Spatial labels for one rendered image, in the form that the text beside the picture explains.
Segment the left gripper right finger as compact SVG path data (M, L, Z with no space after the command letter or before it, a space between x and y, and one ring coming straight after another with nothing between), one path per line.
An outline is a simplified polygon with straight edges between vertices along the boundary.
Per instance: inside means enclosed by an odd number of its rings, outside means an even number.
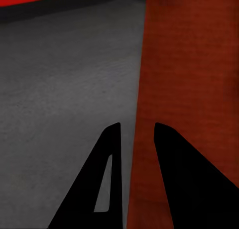
M239 188L174 128L154 143L174 229L239 229Z

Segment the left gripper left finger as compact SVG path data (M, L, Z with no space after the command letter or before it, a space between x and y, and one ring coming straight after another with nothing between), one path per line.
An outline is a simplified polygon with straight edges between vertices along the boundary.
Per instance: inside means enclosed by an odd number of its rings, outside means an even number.
M110 208L94 212L108 157L113 155ZM48 229L122 229L120 123L106 127Z

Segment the storage box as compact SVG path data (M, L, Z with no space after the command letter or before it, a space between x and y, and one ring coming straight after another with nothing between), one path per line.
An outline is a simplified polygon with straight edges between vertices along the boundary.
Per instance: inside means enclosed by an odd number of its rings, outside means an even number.
M126 229L174 229L157 122L239 188L239 0L146 0Z

